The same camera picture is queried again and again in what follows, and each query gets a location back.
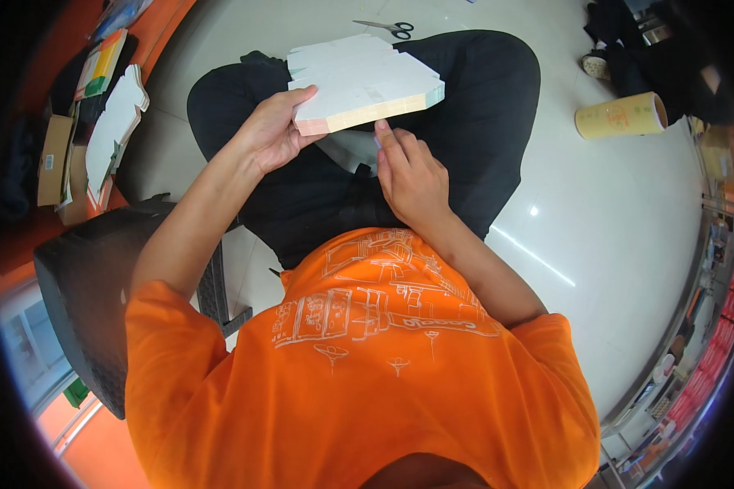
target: person's left hand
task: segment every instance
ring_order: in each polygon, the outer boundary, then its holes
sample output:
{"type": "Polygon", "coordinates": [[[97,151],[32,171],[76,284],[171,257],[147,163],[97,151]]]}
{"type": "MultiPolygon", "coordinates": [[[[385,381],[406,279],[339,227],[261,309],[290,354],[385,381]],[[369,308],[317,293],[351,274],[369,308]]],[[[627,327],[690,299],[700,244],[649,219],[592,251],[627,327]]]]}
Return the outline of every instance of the person's left hand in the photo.
{"type": "Polygon", "coordinates": [[[318,89],[315,85],[275,93],[258,104],[231,143],[267,174],[293,160],[306,145],[326,136],[303,136],[293,123],[294,106],[309,100],[318,89]]]}

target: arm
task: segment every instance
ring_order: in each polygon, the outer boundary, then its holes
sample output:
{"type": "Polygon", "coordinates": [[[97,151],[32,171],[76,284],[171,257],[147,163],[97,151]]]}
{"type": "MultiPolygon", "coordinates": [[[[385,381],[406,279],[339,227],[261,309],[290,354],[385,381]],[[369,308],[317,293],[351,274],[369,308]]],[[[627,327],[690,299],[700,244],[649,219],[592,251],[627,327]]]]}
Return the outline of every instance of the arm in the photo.
{"type": "Polygon", "coordinates": [[[132,291],[162,280],[190,298],[223,233],[264,175],[282,167],[324,134],[301,136],[294,106],[315,86],[277,93],[252,115],[196,178],[138,257],[132,291]]]}
{"type": "Polygon", "coordinates": [[[394,214],[467,280],[489,315],[511,328],[546,314],[533,289],[451,211],[449,172],[427,144],[383,120],[376,135],[378,178],[394,214]]]}

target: orange wall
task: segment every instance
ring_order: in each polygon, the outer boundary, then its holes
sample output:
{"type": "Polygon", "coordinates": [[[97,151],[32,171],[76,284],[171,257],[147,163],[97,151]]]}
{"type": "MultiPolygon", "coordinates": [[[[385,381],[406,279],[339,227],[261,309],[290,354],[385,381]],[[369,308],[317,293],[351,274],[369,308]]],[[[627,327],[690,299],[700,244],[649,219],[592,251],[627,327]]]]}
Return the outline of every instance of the orange wall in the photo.
{"type": "MultiPolygon", "coordinates": [[[[82,403],[84,406],[93,394],[82,403]]],[[[41,413],[37,425],[51,443],[78,409],[60,394],[41,413]]],[[[138,464],[127,424],[101,407],[68,445],[62,459],[89,489],[149,489],[147,477],[138,464]]]]}

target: person's leg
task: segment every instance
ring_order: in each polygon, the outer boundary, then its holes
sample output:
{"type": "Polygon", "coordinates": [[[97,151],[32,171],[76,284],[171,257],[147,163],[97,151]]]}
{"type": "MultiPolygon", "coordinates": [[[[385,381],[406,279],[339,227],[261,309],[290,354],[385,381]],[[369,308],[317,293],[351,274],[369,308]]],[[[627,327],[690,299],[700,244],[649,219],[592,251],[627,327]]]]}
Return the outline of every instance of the person's leg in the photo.
{"type": "MultiPolygon", "coordinates": [[[[288,89],[283,65],[233,64],[204,75],[188,96],[188,120],[207,161],[236,134],[258,103],[288,89]]],[[[316,145],[267,174],[239,212],[285,269],[340,234],[336,224],[353,175],[316,145]]]]}
{"type": "MultiPolygon", "coordinates": [[[[451,210],[483,239],[520,182],[538,105],[538,60],[527,44],[494,31],[439,34],[394,47],[440,73],[446,88],[437,105],[391,117],[389,124],[427,142],[449,170],[451,210]]],[[[370,184],[376,214],[385,216],[380,183],[373,178],[370,184]]]]}

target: brown cardboard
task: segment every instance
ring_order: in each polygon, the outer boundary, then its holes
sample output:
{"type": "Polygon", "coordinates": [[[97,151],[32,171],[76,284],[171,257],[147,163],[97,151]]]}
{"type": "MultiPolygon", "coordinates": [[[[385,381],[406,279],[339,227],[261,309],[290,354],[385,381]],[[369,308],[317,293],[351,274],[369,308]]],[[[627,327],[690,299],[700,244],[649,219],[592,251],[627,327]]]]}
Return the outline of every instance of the brown cardboard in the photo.
{"type": "Polygon", "coordinates": [[[71,145],[69,153],[69,182],[73,202],[61,207],[57,214],[64,225],[74,226],[87,220],[87,166],[84,163],[87,146],[71,145]]]}
{"type": "Polygon", "coordinates": [[[66,152],[73,119],[51,116],[46,129],[44,150],[38,164],[38,205],[57,205],[62,193],[62,177],[65,173],[66,152]]]}
{"type": "Polygon", "coordinates": [[[734,159],[727,128],[711,126],[699,142],[707,176],[715,180],[734,179],[734,159]]]}

